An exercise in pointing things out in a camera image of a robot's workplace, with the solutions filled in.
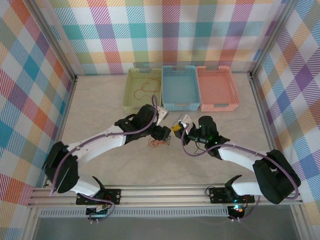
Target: plaid backdrop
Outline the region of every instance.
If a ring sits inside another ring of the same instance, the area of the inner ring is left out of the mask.
[[[38,5],[74,70],[86,75],[177,64],[228,65],[247,72],[286,2],[43,1],[49,6],[44,8],[42,0]]]
[[[22,0],[0,1],[0,240],[15,240],[71,81]]]
[[[301,0],[258,74],[277,146],[320,239],[320,0]]]

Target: green basket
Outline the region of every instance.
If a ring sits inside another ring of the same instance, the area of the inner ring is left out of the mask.
[[[145,105],[152,105],[152,91],[161,105],[162,70],[159,68],[130,68],[125,85],[123,108],[127,114],[137,114]]]

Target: plastic basket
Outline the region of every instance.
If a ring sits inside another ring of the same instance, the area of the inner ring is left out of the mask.
[[[162,67],[162,101],[168,111],[196,111],[200,94],[195,66]]]
[[[196,67],[202,112],[233,111],[239,105],[237,85],[228,66]]]
[[[137,114],[143,105],[152,105],[153,94],[157,98],[157,104],[161,105],[161,72],[160,68],[130,68],[128,70],[123,100],[123,107],[127,114]]]

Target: white table surface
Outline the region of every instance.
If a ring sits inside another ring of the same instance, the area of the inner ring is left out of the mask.
[[[238,145],[268,151],[268,143],[246,73],[235,73],[240,104],[232,112],[188,111],[198,124],[212,116],[219,134]],[[126,75],[80,76],[62,136],[64,144],[81,141],[104,131],[127,116],[123,109]],[[161,122],[171,127],[182,114],[171,111]],[[92,159],[81,173],[96,176],[105,185],[224,184],[235,175],[254,176],[248,169],[208,154],[187,156],[171,133],[169,146],[148,147],[149,137],[130,142]],[[193,142],[186,146],[193,153]]]

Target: plaid fabric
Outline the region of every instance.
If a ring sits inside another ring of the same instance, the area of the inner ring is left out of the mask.
[[[178,64],[247,72],[286,0],[50,0],[56,25],[37,2],[66,55],[95,75]]]
[[[19,236],[70,87],[23,1],[0,1],[0,240]]]
[[[320,238],[320,0],[301,0],[258,74],[277,147]]]

